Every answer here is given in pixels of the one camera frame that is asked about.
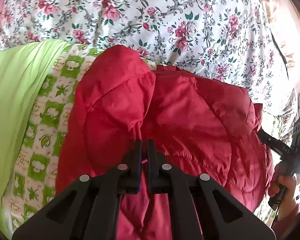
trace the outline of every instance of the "floral blanket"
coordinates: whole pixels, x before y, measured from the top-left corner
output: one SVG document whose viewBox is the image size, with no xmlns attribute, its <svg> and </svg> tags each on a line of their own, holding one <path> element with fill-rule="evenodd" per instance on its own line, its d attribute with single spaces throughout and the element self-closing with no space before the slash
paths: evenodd
<svg viewBox="0 0 300 240">
<path fill-rule="evenodd" d="M 1 49 L 59 38 L 245 87 L 278 116 L 293 88 L 259 0 L 5 0 Z"/>
</svg>

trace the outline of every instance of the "finger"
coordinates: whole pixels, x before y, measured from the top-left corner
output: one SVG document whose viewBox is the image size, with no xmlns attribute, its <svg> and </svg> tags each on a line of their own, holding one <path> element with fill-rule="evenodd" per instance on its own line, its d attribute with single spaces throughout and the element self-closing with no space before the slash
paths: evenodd
<svg viewBox="0 0 300 240">
<path fill-rule="evenodd" d="M 268 195 L 269 197 L 274 197 L 275 193 L 272 190 L 268 189 Z"/>
<path fill-rule="evenodd" d="M 274 173 L 273 173 L 273 175 L 272 175 L 271 181 L 277 181 L 278 176 L 279 176 L 279 164 L 277 164 L 277 165 L 274 167 Z"/>
<path fill-rule="evenodd" d="M 297 180 L 294 177 L 290 176 L 279 176 L 278 182 L 281 185 L 286 186 L 289 190 L 293 192 L 295 191 L 297 186 Z"/>
<path fill-rule="evenodd" d="M 268 188 L 268 192 L 269 191 L 275 195 L 280 191 L 280 188 L 277 183 L 272 183 Z"/>
</svg>

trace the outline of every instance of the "bed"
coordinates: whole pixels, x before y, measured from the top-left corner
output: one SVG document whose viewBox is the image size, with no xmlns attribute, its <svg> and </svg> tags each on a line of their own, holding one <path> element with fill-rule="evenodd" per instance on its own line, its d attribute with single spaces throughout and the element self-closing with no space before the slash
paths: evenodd
<svg viewBox="0 0 300 240">
<path fill-rule="evenodd" d="M 300 0 L 293 0 L 300 11 Z M 285 60 L 259 0 L 5 0 L 0 49 L 48 38 L 71 44 L 51 68 L 34 102 L 10 182 L 2 198 L 12 233 L 55 194 L 58 155 L 67 132 L 77 83 L 105 49 L 123 44 L 151 69 L 177 65 L 200 76 L 245 87 L 264 105 L 262 126 L 289 143 L 300 116 L 300 95 L 290 84 Z M 60 77 L 76 64 L 73 76 Z M 47 104 L 60 109 L 53 128 L 41 124 Z M 44 175 L 30 170 L 41 160 Z M 256 210 L 272 216 L 266 199 Z"/>
</svg>

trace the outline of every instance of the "red jacket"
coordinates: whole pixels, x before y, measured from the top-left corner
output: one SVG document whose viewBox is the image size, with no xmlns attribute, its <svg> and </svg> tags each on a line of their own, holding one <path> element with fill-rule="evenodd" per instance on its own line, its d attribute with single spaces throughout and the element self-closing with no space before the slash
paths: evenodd
<svg viewBox="0 0 300 240">
<path fill-rule="evenodd" d="M 184 172 L 208 173 L 254 211 L 273 173 L 258 139 L 261 106 L 247 90 L 174 66 L 151 71 L 137 52 L 114 46 L 78 84 L 58 165 L 57 192 L 81 174 L 97 176 L 119 164 L 135 139 Z M 171 239 L 166 195 L 124 196 L 117 239 Z"/>
</svg>

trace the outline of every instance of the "green sheet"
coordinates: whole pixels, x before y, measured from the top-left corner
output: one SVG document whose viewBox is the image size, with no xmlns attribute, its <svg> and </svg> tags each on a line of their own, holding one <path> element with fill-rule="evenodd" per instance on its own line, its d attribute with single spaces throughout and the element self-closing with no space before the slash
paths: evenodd
<svg viewBox="0 0 300 240">
<path fill-rule="evenodd" d="M 8 236 L 1 198 L 9 182 L 38 91 L 65 46 L 46 40 L 0 51 L 0 230 Z"/>
</svg>

